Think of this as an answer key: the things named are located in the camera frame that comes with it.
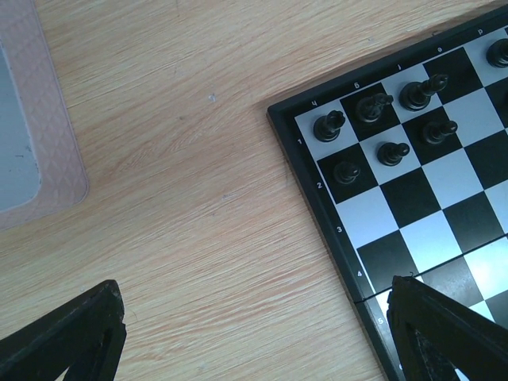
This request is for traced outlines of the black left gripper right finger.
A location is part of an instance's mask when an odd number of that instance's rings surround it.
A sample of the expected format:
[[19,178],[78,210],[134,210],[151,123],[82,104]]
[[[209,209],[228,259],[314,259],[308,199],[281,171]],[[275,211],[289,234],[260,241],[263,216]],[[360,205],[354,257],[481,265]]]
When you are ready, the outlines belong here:
[[407,380],[507,379],[507,330],[413,277],[394,276],[387,320]]

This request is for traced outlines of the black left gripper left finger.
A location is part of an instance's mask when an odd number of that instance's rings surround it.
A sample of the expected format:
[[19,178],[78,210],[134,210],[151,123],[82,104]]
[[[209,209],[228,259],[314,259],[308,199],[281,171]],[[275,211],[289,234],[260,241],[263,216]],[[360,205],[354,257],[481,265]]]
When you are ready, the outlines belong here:
[[107,279],[1,339],[2,380],[113,380],[127,336],[117,282]]

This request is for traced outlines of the silver metal tin lid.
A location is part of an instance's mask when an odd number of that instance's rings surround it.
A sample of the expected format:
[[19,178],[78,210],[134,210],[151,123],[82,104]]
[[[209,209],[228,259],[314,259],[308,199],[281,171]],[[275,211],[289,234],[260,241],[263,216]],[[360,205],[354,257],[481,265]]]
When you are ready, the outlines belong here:
[[32,1],[1,3],[1,228],[81,202],[89,182]]

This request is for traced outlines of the black silver chess board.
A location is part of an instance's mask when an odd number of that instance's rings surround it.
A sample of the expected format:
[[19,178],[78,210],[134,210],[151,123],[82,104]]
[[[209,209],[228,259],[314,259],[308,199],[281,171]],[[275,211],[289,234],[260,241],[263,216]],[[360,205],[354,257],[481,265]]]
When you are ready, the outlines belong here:
[[[344,73],[270,106],[267,114],[312,211],[386,379],[404,373],[387,322],[394,276],[412,276],[497,323],[507,324],[507,67],[487,49],[507,38],[501,6],[434,37]],[[404,109],[402,88],[432,75],[448,85],[423,110]],[[394,101],[381,118],[356,117],[362,98]],[[314,122],[332,110],[346,122],[321,142]],[[454,121],[439,145],[422,128]],[[383,143],[406,143],[393,167],[378,161]],[[342,185],[334,167],[361,173]]]

